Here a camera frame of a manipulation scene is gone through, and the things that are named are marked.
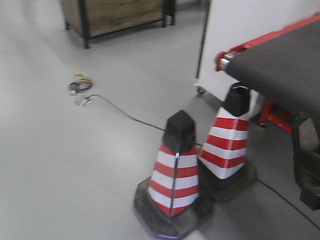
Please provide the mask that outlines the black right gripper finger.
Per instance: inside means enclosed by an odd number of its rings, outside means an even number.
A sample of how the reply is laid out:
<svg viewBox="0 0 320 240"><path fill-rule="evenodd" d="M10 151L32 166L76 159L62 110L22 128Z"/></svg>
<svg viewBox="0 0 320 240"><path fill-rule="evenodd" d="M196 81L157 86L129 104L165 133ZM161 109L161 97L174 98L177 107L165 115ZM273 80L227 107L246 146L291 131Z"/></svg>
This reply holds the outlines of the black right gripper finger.
<svg viewBox="0 0 320 240"><path fill-rule="evenodd" d="M320 149L293 146L294 179L301 192L299 199L311 210L320 209Z"/></svg>

